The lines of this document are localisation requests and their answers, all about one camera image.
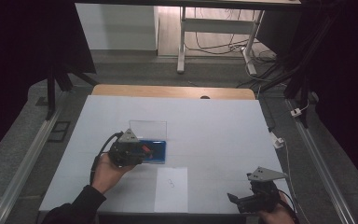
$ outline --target aluminum rail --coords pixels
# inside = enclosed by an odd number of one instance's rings
[[[289,110],[295,109],[289,100],[286,100],[286,104]],[[330,195],[331,201],[337,210],[337,214],[341,219],[341,222],[344,224],[355,224],[356,221],[351,214],[351,209],[348,207],[347,202],[342,196],[341,190],[338,188],[336,182],[334,181],[319,148],[316,146],[313,137],[310,134],[310,131],[304,128],[299,119],[295,120],[297,129],[308,149],[316,170],[318,171],[319,176],[324,183],[324,187],[327,193]]]
[[[53,129],[58,116],[62,112],[62,108],[67,96],[67,92],[63,92],[60,95],[55,113],[51,116],[50,120],[45,120],[43,122],[42,127],[39,129],[39,132],[36,135],[36,138],[25,154],[19,169],[8,184],[7,189],[0,201],[0,224],[6,222],[7,217],[14,206],[14,203],[21,193],[22,187],[24,186],[32,169],[34,168],[34,164],[36,163],[36,160],[39,157],[43,146],[48,140],[48,135]]]

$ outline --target white table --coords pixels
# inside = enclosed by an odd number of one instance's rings
[[[167,121],[166,163],[136,166],[105,194],[99,212],[155,213],[158,168],[186,167],[189,214],[238,214],[227,193],[253,194],[246,173],[257,166],[282,171],[256,100],[91,95],[39,210],[72,202],[104,142],[134,119]],[[275,183],[289,192],[284,180]]]

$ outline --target gray floor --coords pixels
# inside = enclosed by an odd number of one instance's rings
[[[91,76],[102,83],[235,88],[239,83],[249,80],[243,68],[243,60],[188,59],[186,73],[179,76],[176,74],[175,59],[139,54],[117,55],[104,51],[93,51],[93,58],[98,75]],[[259,64],[256,68],[263,71],[267,66]],[[7,223],[35,223],[37,219],[38,207],[70,139],[84,101],[92,91],[92,87],[83,80],[73,76],[71,79],[76,86],[69,93],[58,119],[70,122],[68,133],[61,142],[50,141],[45,144]],[[310,223],[341,223],[288,112],[282,90],[283,86],[278,86],[258,95],[258,99],[267,125],[277,136],[285,139],[296,200]],[[46,95],[46,82],[33,85],[28,103],[0,144],[0,199],[46,116],[46,106],[38,103]],[[309,112],[310,132],[358,223],[358,172],[318,120],[314,105],[310,105]],[[60,139],[60,134],[51,134],[49,139]],[[285,147],[278,149],[277,154],[283,170],[288,173]],[[298,215],[301,223],[307,223],[303,213],[299,212]],[[256,223],[256,218],[249,218],[248,223]]]

